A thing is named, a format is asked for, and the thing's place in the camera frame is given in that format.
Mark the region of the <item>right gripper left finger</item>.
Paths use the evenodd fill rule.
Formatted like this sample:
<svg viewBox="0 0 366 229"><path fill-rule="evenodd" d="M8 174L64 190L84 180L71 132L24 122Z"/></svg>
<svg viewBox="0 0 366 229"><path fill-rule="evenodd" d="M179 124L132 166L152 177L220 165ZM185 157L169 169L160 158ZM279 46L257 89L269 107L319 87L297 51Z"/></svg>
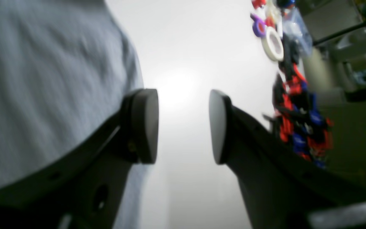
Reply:
<svg viewBox="0 0 366 229"><path fill-rule="evenodd" d="M130 169L157 158L156 89L128 93L75 150L0 189L0 229L111 229Z"/></svg>

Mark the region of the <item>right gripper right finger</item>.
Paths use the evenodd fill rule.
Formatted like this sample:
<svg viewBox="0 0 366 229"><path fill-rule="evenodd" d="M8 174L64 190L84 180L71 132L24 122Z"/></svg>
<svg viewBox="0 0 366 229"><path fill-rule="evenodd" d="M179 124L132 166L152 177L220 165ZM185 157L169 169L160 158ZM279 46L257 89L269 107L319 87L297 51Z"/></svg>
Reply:
<svg viewBox="0 0 366 229"><path fill-rule="evenodd" d="M366 189L298 157L211 90L212 150L238 178L253 229L366 229Z"/></svg>

